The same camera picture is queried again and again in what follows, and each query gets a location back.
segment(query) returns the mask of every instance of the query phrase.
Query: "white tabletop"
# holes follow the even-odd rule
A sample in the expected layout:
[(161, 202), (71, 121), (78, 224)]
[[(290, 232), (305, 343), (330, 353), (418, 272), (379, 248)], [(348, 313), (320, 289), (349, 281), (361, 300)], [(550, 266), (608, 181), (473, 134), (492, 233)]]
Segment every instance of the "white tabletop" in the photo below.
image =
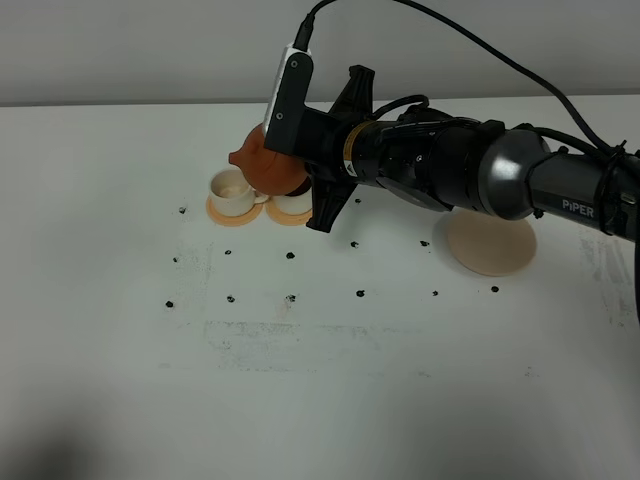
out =
[[(575, 102), (640, 146), (640, 96)], [(433, 105), (577, 133), (551, 98)], [(640, 478), (630, 243), (546, 215), (528, 269), (481, 277), (368, 187), (329, 235), (217, 226), (264, 111), (0, 109), (0, 438), (71, 418), (88, 478)]]

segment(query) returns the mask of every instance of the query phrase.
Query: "orange teapot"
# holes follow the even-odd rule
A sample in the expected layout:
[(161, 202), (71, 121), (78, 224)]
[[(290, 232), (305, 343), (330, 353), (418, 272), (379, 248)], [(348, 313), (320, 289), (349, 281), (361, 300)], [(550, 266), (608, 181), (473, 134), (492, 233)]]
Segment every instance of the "orange teapot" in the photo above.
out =
[(264, 148), (262, 125), (251, 130), (240, 150), (229, 154), (229, 163), (265, 195), (287, 195), (307, 180), (302, 160)]

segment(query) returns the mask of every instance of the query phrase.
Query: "robotic arm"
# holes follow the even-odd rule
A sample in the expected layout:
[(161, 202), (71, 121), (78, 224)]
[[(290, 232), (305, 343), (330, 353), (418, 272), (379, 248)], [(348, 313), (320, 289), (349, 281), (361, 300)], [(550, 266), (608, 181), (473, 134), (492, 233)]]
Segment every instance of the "robotic arm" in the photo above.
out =
[[(640, 229), (640, 151), (600, 139), (564, 94), (443, 15), (412, 0), (394, 0), (445, 23), (555, 95), (591, 143), (528, 124), (453, 117), (427, 97), (402, 98), (373, 111), (374, 72), (350, 68), (350, 80), (328, 113), (305, 105), (313, 73), (308, 44), (317, 4), (285, 49), (263, 123), (264, 146), (302, 159), (313, 187), (307, 226), (329, 232), (356, 185), (385, 188), (424, 208), (461, 207), (507, 220), (545, 212), (633, 242)], [(395, 121), (380, 118), (411, 105)], [(552, 152), (550, 138), (566, 146)], [(640, 243), (635, 276), (640, 275)], [(636, 308), (640, 288), (636, 282)]]

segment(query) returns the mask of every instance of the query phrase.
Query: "white teacup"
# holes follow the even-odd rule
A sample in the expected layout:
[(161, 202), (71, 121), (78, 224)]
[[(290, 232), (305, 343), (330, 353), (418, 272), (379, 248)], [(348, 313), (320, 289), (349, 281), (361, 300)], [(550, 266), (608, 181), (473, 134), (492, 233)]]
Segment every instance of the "white teacup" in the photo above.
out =
[(311, 210), (313, 206), (311, 189), (297, 197), (287, 197), (286, 195), (273, 197), (273, 201), (278, 210), (287, 215), (302, 215)]
[(269, 200), (268, 195), (256, 192), (235, 168), (216, 173), (209, 182), (209, 198), (216, 210), (227, 217), (239, 217), (256, 203)]

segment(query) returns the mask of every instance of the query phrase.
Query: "gray wall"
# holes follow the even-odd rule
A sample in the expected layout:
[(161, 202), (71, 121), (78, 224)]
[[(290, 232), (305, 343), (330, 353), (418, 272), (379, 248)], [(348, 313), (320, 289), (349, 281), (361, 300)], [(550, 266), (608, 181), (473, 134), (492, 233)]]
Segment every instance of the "gray wall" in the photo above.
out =
[[(638, 0), (423, 0), (568, 93), (640, 91)], [(258, 100), (312, 0), (0, 0), (0, 103)], [(376, 98), (541, 90), (435, 21), (385, 0), (319, 14), (310, 99), (350, 64)]]

